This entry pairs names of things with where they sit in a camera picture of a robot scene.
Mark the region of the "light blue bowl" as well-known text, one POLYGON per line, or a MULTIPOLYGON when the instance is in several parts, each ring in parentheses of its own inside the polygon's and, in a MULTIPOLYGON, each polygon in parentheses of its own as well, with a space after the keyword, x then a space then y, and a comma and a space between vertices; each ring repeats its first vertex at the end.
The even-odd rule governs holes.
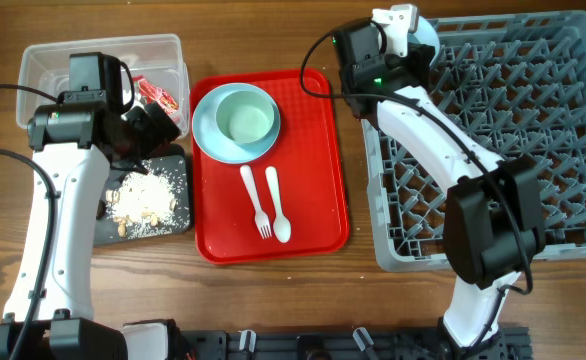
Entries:
POLYGON ((407 33, 408 51, 425 50, 430 47, 435 55, 439 54, 440 40, 434 27, 422 16, 413 14, 409 20, 407 33))

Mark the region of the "red snack wrapper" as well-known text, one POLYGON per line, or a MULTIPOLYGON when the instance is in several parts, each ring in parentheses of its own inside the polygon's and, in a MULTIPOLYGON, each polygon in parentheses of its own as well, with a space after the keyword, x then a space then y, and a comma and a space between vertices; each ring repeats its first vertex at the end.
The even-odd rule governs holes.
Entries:
POLYGON ((177 120, 179 105, 177 101, 162 87, 152 84, 145 76, 138 75, 133 78, 135 88, 135 99, 141 105, 157 103, 162 110, 177 120))

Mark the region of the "light blue plate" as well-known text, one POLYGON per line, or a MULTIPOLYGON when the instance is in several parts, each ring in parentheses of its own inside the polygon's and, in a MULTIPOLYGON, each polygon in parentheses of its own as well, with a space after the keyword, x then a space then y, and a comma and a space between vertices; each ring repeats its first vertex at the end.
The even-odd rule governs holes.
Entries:
POLYGON ((199 148, 212 159, 226 164, 252 162, 266 154, 277 141, 281 129, 280 112, 275 100, 264 90, 247 83, 230 83, 209 91, 198 103, 192 117, 192 133, 199 148), (267 95, 274 105, 275 125, 271 132, 253 145, 240 146, 219 131, 215 114, 221 100, 234 91, 249 90, 267 95))

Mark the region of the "food scraps and rice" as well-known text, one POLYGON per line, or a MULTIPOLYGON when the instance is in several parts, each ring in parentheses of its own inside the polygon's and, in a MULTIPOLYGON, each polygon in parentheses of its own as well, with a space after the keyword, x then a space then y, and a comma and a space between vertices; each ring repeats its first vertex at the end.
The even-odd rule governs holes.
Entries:
POLYGON ((120 239, 180 233, 191 225, 184 176, 128 173, 123 182, 105 191, 106 216, 120 239))

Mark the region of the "green bowl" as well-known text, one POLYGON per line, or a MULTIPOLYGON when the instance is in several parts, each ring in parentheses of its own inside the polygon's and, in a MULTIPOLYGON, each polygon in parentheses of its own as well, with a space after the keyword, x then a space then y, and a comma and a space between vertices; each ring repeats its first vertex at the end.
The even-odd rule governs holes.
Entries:
POLYGON ((215 121, 222 135, 246 146, 263 140, 275 125, 275 109, 267 95, 241 90, 225 96, 219 103, 215 121))

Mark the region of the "white plastic fork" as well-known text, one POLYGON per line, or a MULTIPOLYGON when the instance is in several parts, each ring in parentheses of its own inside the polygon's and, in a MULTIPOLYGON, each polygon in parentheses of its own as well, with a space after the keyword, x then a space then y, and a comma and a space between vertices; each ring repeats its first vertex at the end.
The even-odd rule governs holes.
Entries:
POLYGON ((268 215, 263 211, 258 196, 255 180, 251 168, 248 165, 240 167, 240 175, 254 207, 254 221, 260 236, 267 239, 271 236, 270 221, 268 215))

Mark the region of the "white plastic spoon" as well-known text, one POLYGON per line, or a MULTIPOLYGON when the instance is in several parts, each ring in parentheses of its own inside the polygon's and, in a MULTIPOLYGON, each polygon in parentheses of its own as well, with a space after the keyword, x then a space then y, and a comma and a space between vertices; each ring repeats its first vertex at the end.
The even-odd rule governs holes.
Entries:
POLYGON ((279 188, 279 180, 277 170, 273 166, 269 166, 265 170, 267 184, 271 194, 271 198, 275 210, 275 220, 272 228, 277 240, 281 243, 288 243, 291 238, 292 228, 289 220, 283 213, 281 194, 279 188))

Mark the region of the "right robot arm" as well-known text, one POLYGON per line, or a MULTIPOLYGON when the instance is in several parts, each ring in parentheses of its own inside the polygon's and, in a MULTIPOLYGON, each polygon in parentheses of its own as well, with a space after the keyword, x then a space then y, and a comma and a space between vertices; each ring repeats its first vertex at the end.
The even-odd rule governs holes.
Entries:
POLYGON ((531 262, 546 247, 535 164, 482 147, 434 104, 427 86, 440 44, 427 21, 368 18, 330 36, 353 115, 405 147, 446 196, 443 241, 456 282, 440 320, 443 351, 474 356, 496 338, 506 296, 533 289, 531 262))

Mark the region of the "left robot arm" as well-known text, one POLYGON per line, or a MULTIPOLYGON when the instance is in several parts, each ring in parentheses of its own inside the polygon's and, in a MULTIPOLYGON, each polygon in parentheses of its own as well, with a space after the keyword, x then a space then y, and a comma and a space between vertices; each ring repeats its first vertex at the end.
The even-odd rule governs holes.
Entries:
POLYGON ((27 133, 33 201, 19 275, 0 322, 0 359, 182 359, 173 320, 114 329, 93 319, 94 231, 113 161, 137 171, 179 128, 158 104, 137 107, 128 66, 100 52, 69 58, 69 87, 49 97, 27 133))

